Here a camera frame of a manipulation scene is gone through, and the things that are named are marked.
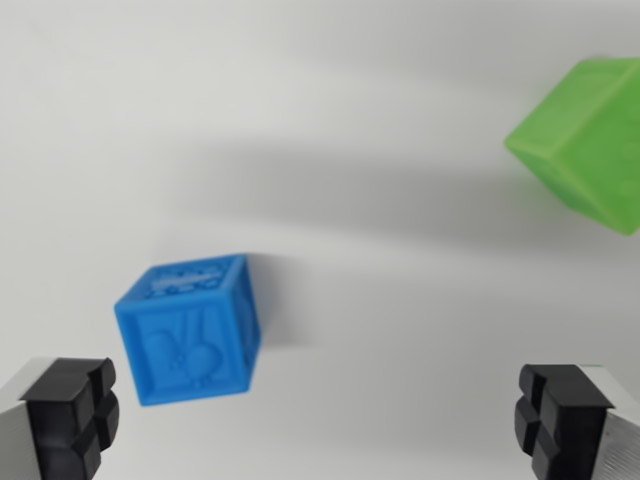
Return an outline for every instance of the black gripper pad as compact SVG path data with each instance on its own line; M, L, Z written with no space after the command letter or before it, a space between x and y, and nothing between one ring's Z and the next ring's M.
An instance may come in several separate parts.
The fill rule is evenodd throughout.
M115 379L108 358L59 358L24 394L42 480L93 478L118 429Z
M539 480L591 480L613 405L576 365L525 365L516 404L520 448Z

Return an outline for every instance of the green cube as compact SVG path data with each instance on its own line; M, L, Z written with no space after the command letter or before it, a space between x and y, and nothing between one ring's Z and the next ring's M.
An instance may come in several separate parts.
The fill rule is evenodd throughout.
M632 234L640 227L640 58L578 63L505 145L569 207Z

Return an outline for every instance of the toy block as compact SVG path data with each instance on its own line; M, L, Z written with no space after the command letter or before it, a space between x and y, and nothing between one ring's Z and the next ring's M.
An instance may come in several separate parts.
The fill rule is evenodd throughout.
M152 267L115 311L142 405L249 389L260 328L245 255Z
M506 147L570 208L640 227L640 58L578 63Z

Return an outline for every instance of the white table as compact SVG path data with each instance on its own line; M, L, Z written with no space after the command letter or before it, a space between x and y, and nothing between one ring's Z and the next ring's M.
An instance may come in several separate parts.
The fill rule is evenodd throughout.
M532 479L525 362L636 396L640 243L501 146L640 4L0 0L0 379L110 356L98 480ZM247 395L138 406L112 305L246 251Z

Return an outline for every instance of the blue block face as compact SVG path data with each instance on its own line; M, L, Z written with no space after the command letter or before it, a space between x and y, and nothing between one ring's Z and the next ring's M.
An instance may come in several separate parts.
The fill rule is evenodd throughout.
M260 327L246 256L153 267L115 310L142 405L249 389Z

